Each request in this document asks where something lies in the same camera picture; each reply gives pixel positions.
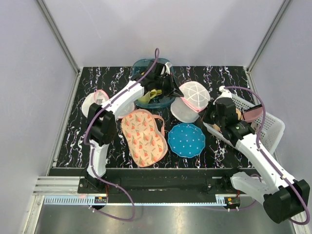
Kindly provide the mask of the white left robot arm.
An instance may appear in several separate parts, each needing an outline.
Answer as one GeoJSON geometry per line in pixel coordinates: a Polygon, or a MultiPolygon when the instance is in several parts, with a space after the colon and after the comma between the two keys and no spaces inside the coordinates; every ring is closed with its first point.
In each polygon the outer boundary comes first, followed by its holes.
{"type": "Polygon", "coordinates": [[[164,97],[184,96],[171,73],[171,67],[170,62],[156,62],[153,59],[143,74],[133,75],[126,86],[108,101],[90,105],[84,144],[90,146],[87,173],[92,178],[88,187],[94,193],[100,193],[105,188],[105,181],[101,177],[106,173],[107,152],[117,134],[116,120],[121,111],[153,89],[161,90],[164,97]]]}

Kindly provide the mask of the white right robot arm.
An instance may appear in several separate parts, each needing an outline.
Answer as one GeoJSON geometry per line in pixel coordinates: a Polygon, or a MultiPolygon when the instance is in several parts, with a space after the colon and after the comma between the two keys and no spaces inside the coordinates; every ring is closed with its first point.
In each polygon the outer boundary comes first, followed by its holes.
{"type": "Polygon", "coordinates": [[[275,223],[292,220],[305,212],[310,221],[308,201],[310,186],[305,180],[297,180],[273,158],[260,143],[259,135],[244,120],[239,120],[234,101],[230,97],[219,97],[210,101],[205,109],[203,122],[217,125],[222,136],[240,151],[260,173],[264,182],[254,180],[244,172],[234,173],[221,181],[226,193],[240,190],[252,197],[275,223]]]}

